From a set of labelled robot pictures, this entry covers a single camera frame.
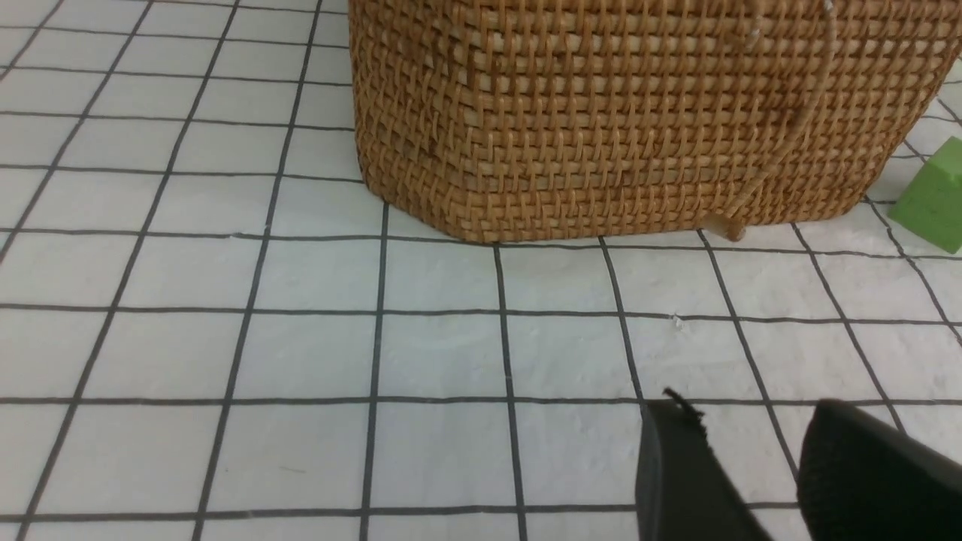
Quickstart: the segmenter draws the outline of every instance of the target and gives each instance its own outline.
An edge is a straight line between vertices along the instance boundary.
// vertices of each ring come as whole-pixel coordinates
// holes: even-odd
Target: floor mat
[[[477,246],[361,184],[345,12],[0,0],[0,541],[634,541],[666,386],[779,541],[819,398],[962,459],[962,262],[885,218],[962,63],[843,218]]]

